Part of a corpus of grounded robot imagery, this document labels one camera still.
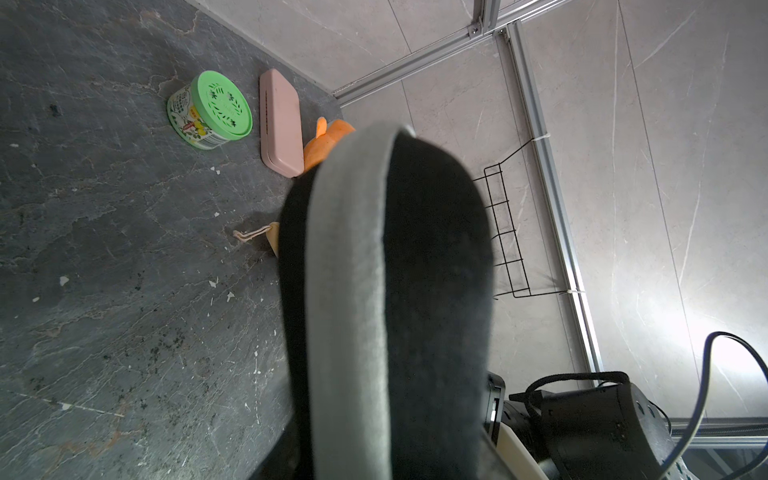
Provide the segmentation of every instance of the orange stuffed animal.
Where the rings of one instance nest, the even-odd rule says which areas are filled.
[[[355,128],[344,120],[334,120],[328,125],[324,117],[318,118],[316,135],[304,147],[304,171],[325,160],[339,140],[354,131]]]

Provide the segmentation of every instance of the cable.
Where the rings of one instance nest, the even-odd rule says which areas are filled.
[[[661,464],[661,473],[657,477],[658,480],[665,480],[667,477],[667,472],[672,467],[672,465],[674,465],[680,459],[680,457],[683,456],[683,453],[688,449],[688,446],[694,440],[694,436],[696,436],[696,432],[701,425],[701,420],[704,414],[704,404],[707,403],[707,395],[709,394],[710,389],[712,343],[718,336],[725,336],[730,338],[731,340],[738,342],[742,347],[744,347],[750,353],[750,355],[752,355],[755,361],[757,361],[757,365],[759,365],[760,369],[763,370],[763,375],[766,377],[766,381],[768,382],[768,366],[766,366],[766,363],[762,358],[760,358],[760,354],[758,354],[757,351],[749,343],[746,342],[746,340],[728,332],[710,333],[707,336],[707,340],[704,342],[704,354],[701,360],[701,386],[699,387],[699,396],[696,399],[694,413],[691,415],[690,422],[688,422],[688,426],[685,428],[685,433],[680,438],[680,440],[677,441],[677,445],[675,445],[674,449],[672,449],[672,453],[670,453],[664,463]],[[751,462],[746,464],[744,467],[741,467],[722,477],[721,480],[735,480],[741,475],[745,475],[759,467],[763,462],[765,462],[766,458],[768,458],[768,443],[766,443],[766,446],[763,447],[763,451],[761,451],[758,456],[755,457]]]
[[[655,404],[655,403],[653,403],[652,401],[648,400],[648,403],[650,403],[651,405],[653,405],[654,407],[656,407],[656,410],[658,410],[659,412],[661,412],[661,415],[664,415],[664,418],[665,418],[665,419],[667,419],[667,428],[668,428],[668,429],[669,429],[669,431],[670,431],[670,435],[672,435],[672,421],[670,420],[670,416],[669,416],[669,415],[667,415],[667,413],[666,413],[664,410],[662,410],[660,406],[656,405],[656,404]]]
[[[548,383],[562,382],[564,380],[604,380],[613,383],[629,383],[629,375],[624,372],[596,372],[596,373],[559,373],[549,375],[533,382],[525,389],[525,409],[532,418],[541,418],[541,415],[533,410],[531,403],[531,394],[534,390],[547,385]]]

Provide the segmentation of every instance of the gray edge trim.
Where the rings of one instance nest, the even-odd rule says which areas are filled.
[[[679,436],[672,439],[676,442]],[[743,437],[694,437],[688,446],[689,449],[761,449],[768,442],[768,437],[743,436]]]
[[[482,0],[482,10],[480,11],[480,24],[482,31],[489,31],[496,28],[498,17],[501,14],[499,6],[502,0]]]
[[[333,96],[342,107],[381,90],[397,81],[413,75],[430,65],[450,58],[460,51],[473,46],[479,41],[490,38],[494,31],[517,20],[527,20],[555,8],[568,0],[518,0],[501,9],[494,28],[478,31],[480,26],[473,24],[427,45],[398,61],[374,71],[359,80],[335,90]]]
[[[581,279],[581,271],[576,260],[576,248],[571,227],[568,223],[568,215],[565,212],[565,201],[560,189],[558,172],[555,169],[554,158],[552,157],[552,146],[549,143],[549,138],[547,138],[548,132],[544,123],[544,114],[541,111],[541,102],[538,98],[538,90],[536,89],[536,82],[528,60],[525,43],[521,36],[519,22],[507,25],[504,33],[512,50],[512,60],[515,64],[515,70],[517,70],[520,91],[528,115],[528,123],[531,126],[531,135],[533,138],[543,137],[533,142],[534,151],[536,152],[538,165],[541,169],[541,180],[544,184],[547,203],[552,215],[554,235],[558,243],[565,281],[569,290],[568,298],[571,300],[573,314],[578,325],[587,367],[590,372],[601,372],[603,371],[603,361],[600,357],[598,340],[594,333],[587,296],[584,293],[584,282]]]

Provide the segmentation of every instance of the black wire rack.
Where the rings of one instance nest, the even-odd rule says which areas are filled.
[[[566,293],[567,290],[555,290],[548,292],[537,292],[531,289],[528,280],[528,271],[525,269],[525,262],[520,250],[520,241],[518,239],[518,229],[515,226],[515,219],[509,206],[509,196],[504,182],[504,173],[502,165],[507,160],[514,157],[522,151],[533,139],[525,142],[517,150],[509,154],[504,160],[497,164],[489,165],[483,169],[482,177],[475,178],[478,182],[478,189],[482,192],[484,189],[488,193],[488,204],[486,209],[490,209],[490,218],[492,226],[495,228],[491,236],[491,242],[494,245],[494,271],[501,277],[501,282],[496,280],[494,298],[501,295],[512,294],[514,298],[525,298],[529,296],[552,295],[555,293]],[[515,279],[512,280],[512,272],[515,271]]]

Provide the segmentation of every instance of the tan string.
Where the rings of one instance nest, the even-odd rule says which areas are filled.
[[[259,230],[254,230],[253,232],[248,233],[242,233],[235,230],[232,232],[232,234],[237,238],[239,241],[246,243],[248,240],[253,240],[254,238],[258,237],[259,235],[264,235],[266,232],[272,230],[272,225],[265,225],[264,227],[261,227]]]

